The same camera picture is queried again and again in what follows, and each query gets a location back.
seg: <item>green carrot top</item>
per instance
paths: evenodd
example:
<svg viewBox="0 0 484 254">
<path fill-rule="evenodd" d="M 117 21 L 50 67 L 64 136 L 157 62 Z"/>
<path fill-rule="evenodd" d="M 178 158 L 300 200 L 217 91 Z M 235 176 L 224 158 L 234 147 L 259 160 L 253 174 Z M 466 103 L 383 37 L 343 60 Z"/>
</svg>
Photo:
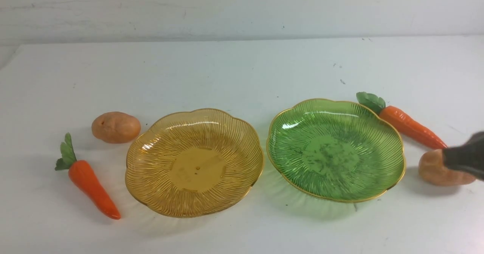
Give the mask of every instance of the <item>green carrot top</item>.
<svg viewBox="0 0 484 254">
<path fill-rule="evenodd" d="M 371 109 L 377 115 L 380 115 L 380 112 L 386 107 L 385 100 L 373 93 L 366 93 L 364 91 L 358 92 L 356 94 L 356 99 L 358 99 L 358 103 Z"/>
<path fill-rule="evenodd" d="M 68 132 L 64 137 L 64 142 L 60 145 L 60 153 L 62 158 L 58 159 L 56 162 L 56 171 L 66 170 L 71 168 L 71 165 L 78 161 L 76 159 L 76 154 L 74 154 L 74 148 L 72 147 L 71 134 Z"/>
</svg>

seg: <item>toy carrot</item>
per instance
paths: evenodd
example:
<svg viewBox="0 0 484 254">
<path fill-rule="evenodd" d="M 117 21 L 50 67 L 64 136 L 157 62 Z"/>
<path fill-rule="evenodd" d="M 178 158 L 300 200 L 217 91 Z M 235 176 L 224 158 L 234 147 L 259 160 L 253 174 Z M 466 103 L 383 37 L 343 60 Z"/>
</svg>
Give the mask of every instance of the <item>toy carrot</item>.
<svg viewBox="0 0 484 254">
<path fill-rule="evenodd" d="M 398 132 L 407 135 L 413 140 L 431 149 L 444 149 L 447 145 L 435 135 L 434 132 L 413 120 L 408 114 L 394 106 L 386 106 L 385 101 L 372 93 L 358 92 L 358 102 L 373 112 L 381 119 L 387 121 Z"/>
<path fill-rule="evenodd" d="M 71 181 L 94 202 L 102 213 L 112 219 L 121 218 L 116 205 L 99 183 L 89 163 L 76 159 L 69 133 L 65 135 L 64 142 L 60 145 L 60 151 L 62 158 L 57 160 L 55 170 L 69 169 Z"/>
</svg>

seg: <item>amber glass plate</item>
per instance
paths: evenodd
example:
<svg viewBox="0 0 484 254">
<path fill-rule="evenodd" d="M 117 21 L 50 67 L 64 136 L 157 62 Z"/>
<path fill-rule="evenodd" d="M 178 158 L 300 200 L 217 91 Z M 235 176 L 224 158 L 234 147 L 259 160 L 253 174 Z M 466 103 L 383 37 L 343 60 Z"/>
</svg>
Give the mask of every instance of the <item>amber glass plate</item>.
<svg viewBox="0 0 484 254">
<path fill-rule="evenodd" d="M 310 99 L 278 114 L 267 153 L 289 183 L 333 201 L 379 197 L 405 173 L 403 142 L 395 128 L 348 101 Z"/>
<path fill-rule="evenodd" d="M 126 186 L 157 213 L 195 217 L 242 200 L 263 165 L 259 137 L 248 123 L 216 109 L 173 113 L 131 144 Z"/>
</svg>

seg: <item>plate center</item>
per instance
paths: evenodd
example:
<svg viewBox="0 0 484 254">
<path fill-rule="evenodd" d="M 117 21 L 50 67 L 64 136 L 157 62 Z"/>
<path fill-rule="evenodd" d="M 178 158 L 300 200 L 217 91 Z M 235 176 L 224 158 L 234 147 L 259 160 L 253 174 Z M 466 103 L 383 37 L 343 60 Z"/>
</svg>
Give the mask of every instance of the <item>plate center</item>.
<svg viewBox="0 0 484 254">
<path fill-rule="evenodd" d="M 192 147 L 173 161 L 170 178 L 180 189 L 203 192 L 216 185 L 225 173 L 225 162 L 217 151 Z"/>
<path fill-rule="evenodd" d="M 353 172 L 359 161 L 351 144 L 331 136 L 319 136 L 309 141 L 302 156 L 309 169 L 321 175 Z"/>
</svg>

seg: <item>gold rim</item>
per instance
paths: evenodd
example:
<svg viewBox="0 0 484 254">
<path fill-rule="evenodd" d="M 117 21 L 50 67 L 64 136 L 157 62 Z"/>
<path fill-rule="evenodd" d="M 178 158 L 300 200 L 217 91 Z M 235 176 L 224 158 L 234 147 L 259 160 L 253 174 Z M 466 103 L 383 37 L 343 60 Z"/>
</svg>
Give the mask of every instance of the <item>gold rim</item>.
<svg viewBox="0 0 484 254">
<path fill-rule="evenodd" d="M 303 190 L 301 189 L 300 187 L 298 187 L 297 185 L 295 185 L 292 181 L 290 181 L 282 172 L 281 170 L 279 170 L 279 168 L 277 168 L 277 166 L 275 165 L 274 163 L 274 160 L 272 159 L 271 157 L 271 154 L 269 152 L 269 140 L 271 139 L 271 129 L 272 129 L 272 126 L 273 126 L 273 123 L 274 121 L 282 114 L 282 113 L 285 113 L 286 111 L 290 111 L 292 109 L 294 109 L 295 107 L 297 107 L 298 105 L 304 103 L 304 102 L 307 102 L 307 101 L 314 101 L 314 100 L 323 100 L 323 101 L 330 101 L 330 102 L 336 102 L 336 103 L 351 103 L 351 104 L 357 104 L 357 105 L 360 105 L 362 106 L 363 108 L 365 109 L 368 109 L 371 113 L 373 113 L 373 115 L 375 115 L 375 117 L 380 120 L 380 121 L 383 121 L 384 123 L 386 123 L 387 125 L 390 126 L 390 128 L 397 134 L 398 138 L 400 139 L 400 144 L 402 146 L 402 156 L 403 156 L 403 171 L 400 175 L 400 177 L 396 180 L 396 182 L 391 185 L 390 187 L 388 187 L 387 189 L 383 190 L 381 193 L 373 196 L 373 197 L 369 197 L 367 199 L 361 199 L 361 200 L 340 200 L 340 199 L 333 199 L 333 198 L 329 198 L 329 197 L 321 197 L 319 195 L 316 195 L 316 194 L 313 194 L 311 192 L 308 192 L 306 190 Z M 334 101 L 334 100 L 330 100 L 330 99 L 325 99 L 325 98 L 312 98 L 312 99 L 307 99 L 307 100 L 304 100 L 304 101 L 301 101 L 297 104 L 294 105 L 294 107 L 292 108 L 288 108 L 286 110 L 283 110 L 281 111 L 280 113 L 278 113 L 274 118 L 273 120 L 271 121 L 271 125 L 269 126 L 269 132 L 268 132 L 268 137 L 267 137 L 267 141 L 266 141 L 266 152 L 267 152 L 267 156 L 269 158 L 269 161 L 272 163 L 272 165 L 274 166 L 274 168 L 280 173 L 280 175 L 282 175 L 282 177 L 287 181 L 289 182 L 290 185 L 294 186 L 296 189 L 300 190 L 301 192 L 304 192 L 305 194 L 309 194 L 311 195 L 312 197 L 317 197 L 319 199 L 324 199 L 324 200 L 330 200 L 330 201 L 336 201 L 336 202 L 341 202 L 341 203 L 359 203 L 359 202 L 365 202 L 365 201 L 369 201 L 369 200 L 373 200 L 375 198 L 378 198 L 380 196 L 382 196 L 384 193 L 386 193 L 389 189 L 392 189 L 392 187 L 395 187 L 395 185 L 398 184 L 398 182 L 400 182 L 403 178 L 403 176 L 405 175 L 405 171 L 406 171 L 406 158 L 405 158 L 405 153 L 404 153 L 404 147 L 403 147 L 403 139 L 402 139 L 402 136 L 400 135 L 400 133 L 398 133 L 398 131 L 394 128 L 394 126 L 392 126 L 390 123 L 388 123 L 387 121 L 383 120 L 382 118 L 380 118 L 374 111 L 372 111 L 371 109 L 369 109 L 368 107 L 360 104 L 360 103 L 356 103 L 356 102 L 352 102 L 352 101 Z"/>
<path fill-rule="evenodd" d="M 194 217 L 199 217 L 199 216 L 204 216 L 204 215 L 209 215 L 209 214 L 213 214 L 213 213 L 217 213 L 217 212 L 220 212 L 220 211 L 225 211 L 226 209 L 229 209 L 231 208 L 232 206 L 234 206 L 235 204 L 239 203 L 242 199 L 244 199 L 244 197 L 247 196 L 247 194 L 249 194 L 250 190 L 252 189 L 252 187 L 255 185 L 255 183 L 259 180 L 259 178 L 261 177 L 262 175 L 262 172 L 264 171 L 264 166 L 265 166 L 265 158 L 264 158 L 264 150 L 262 149 L 261 147 L 261 141 L 260 141 L 260 137 L 259 137 L 259 134 L 257 134 L 257 130 L 249 123 L 247 123 L 246 121 L 240 119 L 240 118 L 236 118 L 232 115 L 230 115 L 230 113 L 227 113 L 223 110 L 220 110 L 220 109 L 216 109 L 216 108 L 201 108 L 201 109 L 196 109 L 196 110 L 193 110 L 193 111 L 179 111 L 179 112 L 174 112 L 174 113 L 170 113 L 168 115 L 165 115 L 161 118 L 159 118 L 155 123 L 152 124 L 152 126 L 150 126 L 150 128 L 148 128 L 144 133 L 142 133 L 141 135 L 138 136 L 138 138 L 136 138 L 129 146 L 128 148 L 128 152 L 126 153 L 126 168 L 128 168 L 128 154 L 129 154 L 129 151 L 131 151 L 131 149 L 133 149 L 133 145 L 134 143 L 139 140 L 144 134 L 146 134 L 147 132 L 149 132 L 157 123 L 159 123 L 161 120 L 163 120 L 164 118 L 167 118 L 168 116 L 172 116 L 172 115 L 177 115 L 177 114 L 181 114 L 181 113 L 194 113 L 194 112 L 197 112 L 197 111 L 202 111 L 202 110 L 212 110 L 212 111 L 218 111 L 218 112 L 221 112 L 221 113 L 224 113 L 226 115 L 228 115 L 229 117 L 231 117 L 232 119 L 234 120 L 239 120 L 243 123 L 246 123 L 255 133 L 256 133 L 256 136 L 257 138 L 259 139 L 259 145 L 258 145 L 258 148 L 259 148 L 259 151 L 261 152 L 262 154 L 262 163 L 261 163 L 261 172 L 259 173 L 259 175 L 257 176 L 257 178 L 254 180 L 254 182 L 252 182 L 251 186 L 248 187 L 247 191 L 245 192 L 245 194 L 239 199 L 237 200 L 237 202 L 233 203 L 232 205 L 228 206 L 227 208 L 225 209 L 221 209 L 219 211 L 213 211 L 213 212 L 209 212 L 209 213 L 202 213 L 202 214 L 199 214 L 199 215 L 194 215 L 194 216 L 172 216 L 172 215 L 166 215 L 166 214 L 163 214 L 163 213 L 159 213 L 157 211 L 155 211 L 154 209 L 152 209 L 149 205 L 147 205 L 146 203 L 140 201 L 139 199 L 137 199 L 135 197 L 135 195 L 131 192 L 130 188 L 128 187 L 128 184 L 127 184 L 127 181 L 126 181 L 126 178 L 127 178 L 127 175 L 128 175 L 128 169 L 126 169 L 126 172 L 124 172 L 124 184 L 126 185 L 126 188 L 128 189 L 128 192 L 129 194 L 131 194 L 131 196 L 136 199 L 136 201 L 140 202 L 141 204 L 147 206 L 148 208 L 150 208 L 152 211 L 156 212 L 156 213 L 159 213 L 163 216 L 168 216 L 168 217 L 172 217 L 172 218 L 194 218 Z"/>
</svg>

